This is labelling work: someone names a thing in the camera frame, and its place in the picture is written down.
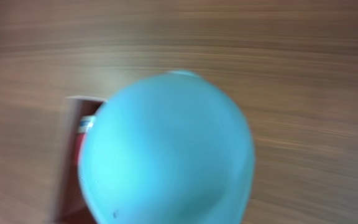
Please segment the yellow duck toy blue hat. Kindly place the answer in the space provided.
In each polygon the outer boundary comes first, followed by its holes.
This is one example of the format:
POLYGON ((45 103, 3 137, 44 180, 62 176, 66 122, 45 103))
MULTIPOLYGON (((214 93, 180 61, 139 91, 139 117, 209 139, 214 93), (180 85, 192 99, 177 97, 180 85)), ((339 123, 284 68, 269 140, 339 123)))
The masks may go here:
POLYGON ((78 173, 97 223, 240 223, 254 167, 235 102, 193 73, 169 72, 101 105, 78 173))

